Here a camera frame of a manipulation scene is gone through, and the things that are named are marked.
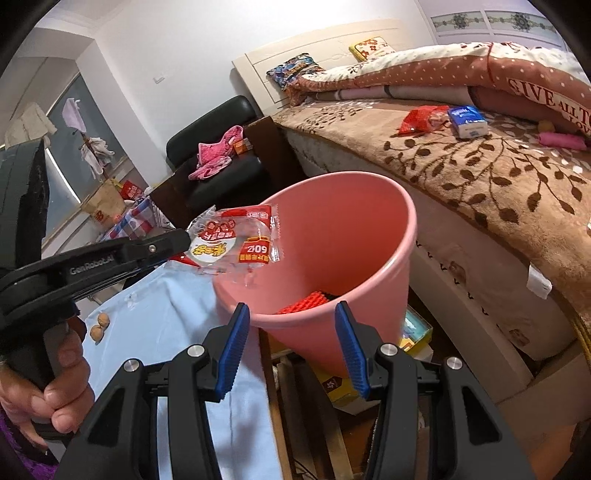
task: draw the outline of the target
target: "cardboard box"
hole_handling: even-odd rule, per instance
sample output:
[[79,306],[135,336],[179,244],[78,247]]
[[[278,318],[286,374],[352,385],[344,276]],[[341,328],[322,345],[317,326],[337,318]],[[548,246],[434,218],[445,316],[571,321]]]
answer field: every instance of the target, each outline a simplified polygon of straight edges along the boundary
[[[432,335],[433,328],[409,307],[402,331],[402,339],[398,342],[398,346],[413,358],[428,362],[433,358],[433,350],[428,345]],[[313,364],[310,364],[310,366],[324,387],[324,391],[330,398],[333,407],[351,415],[357,415],[379,403],[379,401],[365,401],[361,398],[353,388],[350,379],[329,375]]]

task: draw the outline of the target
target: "pink trash can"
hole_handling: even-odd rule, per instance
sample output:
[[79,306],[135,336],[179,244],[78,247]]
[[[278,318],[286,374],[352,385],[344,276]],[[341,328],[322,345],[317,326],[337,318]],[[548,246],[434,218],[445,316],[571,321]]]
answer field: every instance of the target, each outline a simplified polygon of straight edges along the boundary
[[[283,259],[258,270],[250,287],[216,277],[224,309],[246,303],[252,325],[344,377],[335,331],[339,301],[346,300],[357,321],[376,327],[384,341],[397,343],[417,236],[408,193],[388,177],[346,171],[302,181],[264,203],[278,206]],[[305,312],[274,315],[317,290],[340,297]]]

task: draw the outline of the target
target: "mattress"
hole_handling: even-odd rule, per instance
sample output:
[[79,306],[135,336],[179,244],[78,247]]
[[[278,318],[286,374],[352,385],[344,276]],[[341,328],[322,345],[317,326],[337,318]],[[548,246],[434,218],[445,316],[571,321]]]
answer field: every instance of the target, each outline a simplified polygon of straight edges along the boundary
[[[284,130],[308,176],[357,170],[396,179],[389,171],[332,142]],[[421,191],[406,188],[418,216],[418,242],[441,269],[462,283],[492,325],[519,350],[536,361],[557,355],[574,340],[573,328],[557,303],[526,288],[528,265],[490,236]]]

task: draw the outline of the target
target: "brown floral blanket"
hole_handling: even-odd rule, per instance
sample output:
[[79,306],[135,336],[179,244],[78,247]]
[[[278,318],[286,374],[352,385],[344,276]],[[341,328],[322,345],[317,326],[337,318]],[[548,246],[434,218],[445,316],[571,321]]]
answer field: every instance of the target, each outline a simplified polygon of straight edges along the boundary
[[491,113],[483,138],[459,141],[449,128],[398,136],[422,103],[310,103],[274,121],[380,165],[532,262],[552,282],[591,365],[591,153],[540,147],[535,125]]

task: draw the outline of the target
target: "hanging clothes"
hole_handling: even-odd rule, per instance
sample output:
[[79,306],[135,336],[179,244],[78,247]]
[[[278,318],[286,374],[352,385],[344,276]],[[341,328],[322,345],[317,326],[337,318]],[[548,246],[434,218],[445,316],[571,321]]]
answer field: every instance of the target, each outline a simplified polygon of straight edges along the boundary
[[84,120],[82,120],[78,103],[80,103],[79,100],[68,98],[63,110],[61,111],[61,116],[68,127],[75,128],[76,130],[79,130],[85,134],[86,125]]
[[115,155],[115,152],[109,150],[106,142],[100,138],[88,138],[90,147],[85,143],[82,145],[80,151],[82,152],[82,160],[90,165],[90,172],[92,177],[96,179],[100,177],[107,163],[111,163],[111,157]]
[[48,134],[53,135],[55,132],[57,132],[56,126],[43,113],[41,107],[35,102],[31,102],[25,107],[22,115],[12,120],[8,125],[4,135],[4,144],[6,148],[10,148],[29,140],[43,138],[47,148],[50,145]]

